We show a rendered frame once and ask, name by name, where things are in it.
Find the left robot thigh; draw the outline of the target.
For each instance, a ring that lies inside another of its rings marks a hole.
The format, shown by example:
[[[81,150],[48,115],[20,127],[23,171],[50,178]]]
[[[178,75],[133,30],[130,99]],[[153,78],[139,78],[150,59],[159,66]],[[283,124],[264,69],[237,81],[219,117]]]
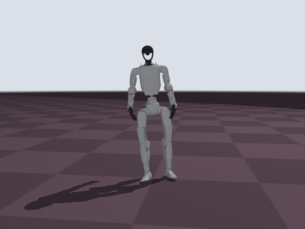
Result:
[[[168,142],[172,140],[172,121],[170,117],[170,111],[167,107],[160,106],[160,116],[162,120],[162,128],[164,138],[161,140],[163,147],[167,147]]]

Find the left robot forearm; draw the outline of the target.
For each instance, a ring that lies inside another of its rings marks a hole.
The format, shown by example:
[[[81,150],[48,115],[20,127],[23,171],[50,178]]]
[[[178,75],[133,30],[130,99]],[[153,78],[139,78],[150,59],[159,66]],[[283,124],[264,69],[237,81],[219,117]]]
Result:
[[[174,104],[174,105],[175,105],[175,108],[176,108],[176,107],[177,107],[177,103],[176,103],[176,100],[175,100],[175,97],[174,97],[174,92],[173,92],[173,90],[170,91],[170,92],[168,92],[167,95],[168,95],[168,98],[169,98],[169,102],[170,102],[170,104],[171,104],[171,107],[172,107],[172,105]]]

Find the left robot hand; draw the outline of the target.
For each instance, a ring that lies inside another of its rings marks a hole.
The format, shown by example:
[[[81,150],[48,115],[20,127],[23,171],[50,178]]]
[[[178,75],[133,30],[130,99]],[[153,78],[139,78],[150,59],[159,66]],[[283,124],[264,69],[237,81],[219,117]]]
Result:
[[[171,112],[171,115],[170,115],[169,119],[171,118],[171,120],[172,120],[172,118],[173,118],[173,116],[175,114],[175,111],[176,111],[174,104],[172,105],[171,110],[172,110],[172,112]]]

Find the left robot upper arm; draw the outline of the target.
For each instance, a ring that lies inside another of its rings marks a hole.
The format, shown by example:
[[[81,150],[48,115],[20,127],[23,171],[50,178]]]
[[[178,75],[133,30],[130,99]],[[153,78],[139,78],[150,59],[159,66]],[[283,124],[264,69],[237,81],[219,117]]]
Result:
[[[168,73],[168,68],[166,66],[163,65],[159,65],[160,67],[160,72],[163,73],[163,81],[164,81],[164,90],[165,91],[172,91],[172,85],[170,84],[170,77],[169,77],[169,73]]]

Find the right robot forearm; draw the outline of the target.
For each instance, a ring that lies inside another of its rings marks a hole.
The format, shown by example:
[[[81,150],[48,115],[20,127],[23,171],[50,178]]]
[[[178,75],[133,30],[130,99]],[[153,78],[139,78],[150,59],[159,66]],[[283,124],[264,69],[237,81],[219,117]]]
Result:
[[[131,107],[133,109],[133,103],[134,103],[134,95],[128,93],[128,105],[127,105],[127,109],[129,107]]]

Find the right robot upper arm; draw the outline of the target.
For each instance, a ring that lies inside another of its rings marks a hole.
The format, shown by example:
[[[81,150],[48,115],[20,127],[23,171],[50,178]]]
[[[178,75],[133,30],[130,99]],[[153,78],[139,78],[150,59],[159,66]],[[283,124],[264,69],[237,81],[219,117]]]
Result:
[[[137,81],[137,75],[139,74],[139,67],[133,68],[131,71],[130,76],[130,88],[129,88],[129,94],[135,94],[136,93],[136,81]]]

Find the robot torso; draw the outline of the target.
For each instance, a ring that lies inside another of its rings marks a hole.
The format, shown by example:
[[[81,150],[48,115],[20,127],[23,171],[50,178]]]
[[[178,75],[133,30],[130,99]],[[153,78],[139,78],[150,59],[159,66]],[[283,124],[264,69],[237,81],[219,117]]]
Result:
[[[139,77],[144,95],[151,96],[148,97],[148,101],[145,104],[147,115],[159,115],[160,105],[157,102],[156,97],[153,97],[153,95],[159,93],[161,87],[159,65],[153,64],[146,66],[146,63],[144,65],[141,64],[141,66],[139,66]]]

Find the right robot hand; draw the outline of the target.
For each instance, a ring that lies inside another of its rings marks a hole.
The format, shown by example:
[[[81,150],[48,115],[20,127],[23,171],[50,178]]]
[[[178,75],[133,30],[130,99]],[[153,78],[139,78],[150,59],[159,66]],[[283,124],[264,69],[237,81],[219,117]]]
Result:
[[[134,114],[133,114],[133,109],[132,109],[131,107],[129,107],[129,108],[128,108],[128,111],[130,112],[130,115],[131,115],[131,117],[133,118],[133,120],[137,121],[137,117],[135,117],[135,116],[137,116],[137,115],[134,115]]]

